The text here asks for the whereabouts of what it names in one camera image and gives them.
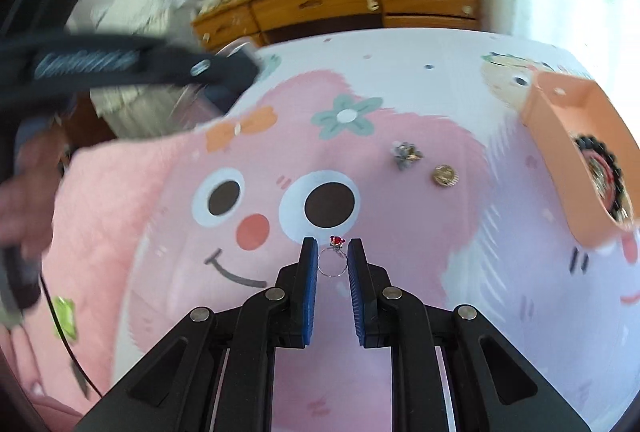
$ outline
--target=orange tray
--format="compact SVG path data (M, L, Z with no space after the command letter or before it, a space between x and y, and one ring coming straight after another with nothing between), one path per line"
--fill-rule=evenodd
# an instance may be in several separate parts
M520 113L553 179L569 229L586 248L611 242L638 225L640 149L604 91L593 80L540 72ZM616 155L631 201L631 219L619 223L604 205L582 154L577 135L593 135Z

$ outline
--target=metal screw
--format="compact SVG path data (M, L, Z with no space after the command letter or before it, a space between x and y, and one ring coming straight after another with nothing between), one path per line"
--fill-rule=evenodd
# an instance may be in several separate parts
M389 300L398 300L402 297L402 290L396 286L388 286L382 290L382 297Z
M206 307L196 307L191 311L191 320L194 322L204 322L209 318L209 310Z
M191 76L196 77L199 74L204 73L207 69L209 69L210 66L211 66L210 60L207 60L207 59L201 60L199 63L195 64L191 68Z
M473 320L478 316L478 311L473 306L460 306L458 308L458 314L465 320Z
M264 294L269 300L282 300L284 298L284 290L279 287L272 287Z

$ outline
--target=gold button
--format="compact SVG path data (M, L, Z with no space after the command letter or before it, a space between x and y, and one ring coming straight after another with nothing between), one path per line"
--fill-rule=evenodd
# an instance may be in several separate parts
M453 187L458 182L458 173L450 165L438 165L431 177L443 187Z

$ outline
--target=orange bow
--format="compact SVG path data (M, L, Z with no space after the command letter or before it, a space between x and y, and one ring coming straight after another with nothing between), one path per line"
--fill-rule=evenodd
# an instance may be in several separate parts
M207 131L207 152L215 152L224 149L231 140L240 133L255 135L266 131L278 121L278 116L271 106L256 109L239 122L225 120L217 123Z

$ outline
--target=blue gripper pad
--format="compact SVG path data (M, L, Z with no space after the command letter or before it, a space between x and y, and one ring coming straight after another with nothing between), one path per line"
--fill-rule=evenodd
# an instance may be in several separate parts
M306 272L305 296L302 301L302 339L305 346L311 343L314 330L314 310L316 308L316 284L318 283L318 242L308 247L309 269Z
M360 291L360 282L358 281L358 271L353 255L353 241L350 241L347 249L347 266L349 268L349 285L351 287L351 304L353 304L353 320L356 325L356 335L360 345L364 345L364 304L362 302L362 292Z

